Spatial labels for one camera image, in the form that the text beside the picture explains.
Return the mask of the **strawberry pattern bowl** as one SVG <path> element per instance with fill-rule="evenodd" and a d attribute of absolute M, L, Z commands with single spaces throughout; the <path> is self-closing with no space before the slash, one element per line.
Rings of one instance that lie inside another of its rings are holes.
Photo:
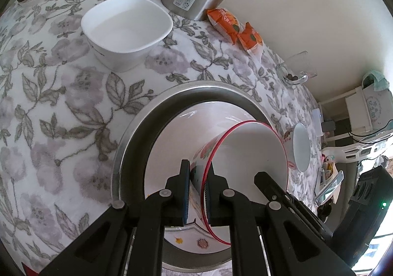
<path fill-rule="evenodd" d="M 228 227 L 207 224 L 207 170 L 213 167 L 216 175 L 226 179 L 229 188 L 248 197 L 251 202 L 265 205 L 267 197 L 254 184 L 258 172 L 267 172 L 283 190 L 288 186 L 288 160 L 279 135 L 257 120 L 235 124 L 206 141 L 191 161 L 191 204 L 213 239 L 230 245 Z"/>

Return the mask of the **white wooden shelf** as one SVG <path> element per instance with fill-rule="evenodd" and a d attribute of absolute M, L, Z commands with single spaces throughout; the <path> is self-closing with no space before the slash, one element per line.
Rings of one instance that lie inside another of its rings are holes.
<path fill-rule="evenodd" d="M 362 135 L 369 134 L 373 131 L 370 113 L 368 111 L 366 99 L 361 86 L 328 100 L 318 102 L 320 112 L 323 111 L 324 106 L 327 104 L 342 99 L 345 100 L 351 130 L 348 130 L 346 134 L 334 135 L 331 137 L 324 135 L 323 141 L 325 143 L 334 142 L 349 136 L 361 137 Z"/>

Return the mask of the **white bowl with red emblem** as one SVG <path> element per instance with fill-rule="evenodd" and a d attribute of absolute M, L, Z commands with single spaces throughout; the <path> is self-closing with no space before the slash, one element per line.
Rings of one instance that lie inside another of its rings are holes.
<path fill-rule="evenodd" d="M 294 125 L 283 136 L 288 167 L 306 172 L 310 163 L 311 146 L 309 134 L 302 123 Z"/>

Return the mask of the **white plate with yellow flowers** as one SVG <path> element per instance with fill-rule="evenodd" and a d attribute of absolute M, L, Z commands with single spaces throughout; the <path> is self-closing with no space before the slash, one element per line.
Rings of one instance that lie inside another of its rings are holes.
<path fill-rule="evenodd" d="M 178 174 L 183 159 L 191 163 L 200 147 L 235 124 L 256 120 L 227 102 L 204 102 L 175 116 L 159 134 L 149 155 L 144 175 L 144 194 L 165 187 L 167 178 Z"/>

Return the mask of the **white power strip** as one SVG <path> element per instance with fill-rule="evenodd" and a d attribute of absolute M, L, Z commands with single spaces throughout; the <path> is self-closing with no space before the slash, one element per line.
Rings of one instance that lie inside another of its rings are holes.
<path fill-rule="evenodd" d="M 323 116 L 321 115 L 320 109 L 315 108 L 311 112 L 311 118 L 312 118 L 312 124 L 315 130 L 315 134 L 317 137 L 321 137 L 324 135 L 323 129 L 322 129 L 322 122 L 323 122 Z"/>

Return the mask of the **stainless steel plate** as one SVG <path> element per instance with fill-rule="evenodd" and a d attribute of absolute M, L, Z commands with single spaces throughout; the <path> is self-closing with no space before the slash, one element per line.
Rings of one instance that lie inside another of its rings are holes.
<path fill-rule="evenodd" d="M 144 201 L 144 173 L 158 135 L 178 114 L 203 102 L 227 102 L 254 119 L 272 125 L 268 113 L 244 91 L 218 81 L 192 81 L 169 88 L 155 97 L 126 128 L 114 156 L 112 202 L 129 206 Z M 210 254 L 186 253 L 168 241 L 163 243 L 163 267 L 181 273 L 214 271 L 230 261 L 230 249 Z"/>

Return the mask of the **orange snack packet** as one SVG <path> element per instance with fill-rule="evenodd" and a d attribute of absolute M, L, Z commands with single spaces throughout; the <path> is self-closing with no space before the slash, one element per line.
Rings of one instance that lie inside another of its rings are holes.
<path fill-rule="evenodd" d="M 263 54 L 263 39 L 257 30 L 246 22 L 244 29 L 238 34 L 242 48 L 254 59 L 261 59 Z"/>
<path fill-rule="evenodd" d="M 236 44 L 243 24 L 227 9 L 209 9 L 207 17 L 211 25 L 228 41 Z"/>

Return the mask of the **small white square bowl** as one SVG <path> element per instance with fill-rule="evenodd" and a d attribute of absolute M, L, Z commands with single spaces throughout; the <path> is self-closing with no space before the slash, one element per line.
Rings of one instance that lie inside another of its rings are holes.
<path fill-rule="evenodd" d="M 93 53 L 113 72 L 143 63 L 172 28 L 170 15 L 151 0 L 106 0 L 81 20 Z"/>

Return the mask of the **black power adapter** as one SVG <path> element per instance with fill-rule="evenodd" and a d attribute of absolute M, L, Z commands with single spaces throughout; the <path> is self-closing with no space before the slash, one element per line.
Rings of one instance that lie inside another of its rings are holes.
<path fill-rule="evenodd" d="M 336 122 L 327 120 L 321 123 L 323 133 L 334 132 L 336 130 Z"/>

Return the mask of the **white chair back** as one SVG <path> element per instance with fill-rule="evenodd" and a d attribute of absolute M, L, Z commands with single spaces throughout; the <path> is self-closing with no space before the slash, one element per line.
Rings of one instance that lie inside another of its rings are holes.
<path fill-rule="evenodd" d="M 392 142 L 386 140 L 374 144 L 356 143 L 341 147 L 326 147 L 322 154 L 328 162 L 347 164 L 377 159 L 383 153 L 391 151 Z"/>

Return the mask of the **floral tablecloth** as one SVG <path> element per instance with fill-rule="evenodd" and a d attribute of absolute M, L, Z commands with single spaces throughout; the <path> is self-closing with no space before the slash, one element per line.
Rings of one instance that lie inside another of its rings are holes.
<path fill-rule="evenodd" d="M 1 15 L 1 241 L 19 268 L 40 272 L 105 211 L 121 136 L 174 85 L 236 86 L 278 133 L 312 124 L 314 97 L 281 83 L 273 50 L 252 63 L 207 22 L 174 16 L 146 63 L 110 71 L 81 30 L 82 16 L 102 1 L 14 3 Z"/>

